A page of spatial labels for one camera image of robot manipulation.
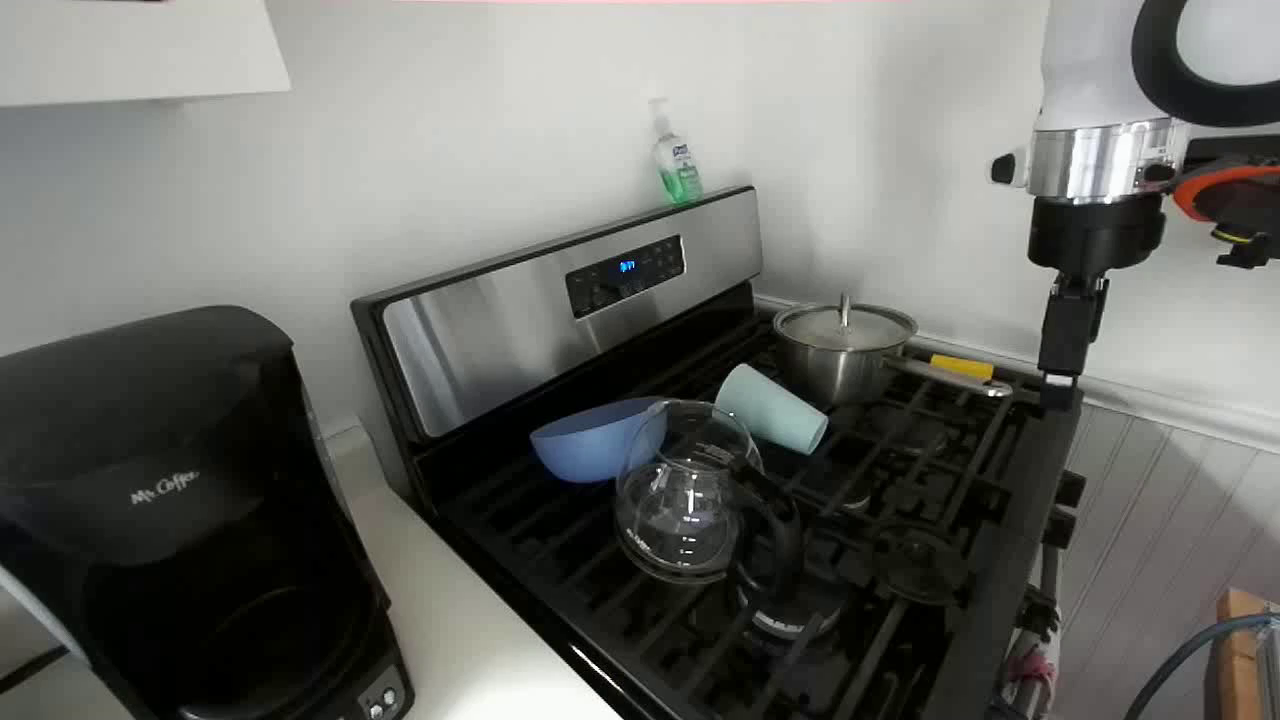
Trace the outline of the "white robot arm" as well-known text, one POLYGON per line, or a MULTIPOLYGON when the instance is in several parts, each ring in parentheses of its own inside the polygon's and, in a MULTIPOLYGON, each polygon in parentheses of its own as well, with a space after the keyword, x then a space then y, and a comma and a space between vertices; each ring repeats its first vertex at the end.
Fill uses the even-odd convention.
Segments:
POLYGON ((1280 0, 1048 0, 1031 144, 993 181, 1031 195, 1029 260, 1054 269, 1040 377, 1071 392, 1108 272, 1153 256, 1163 205, 1280 256, 1280 0))

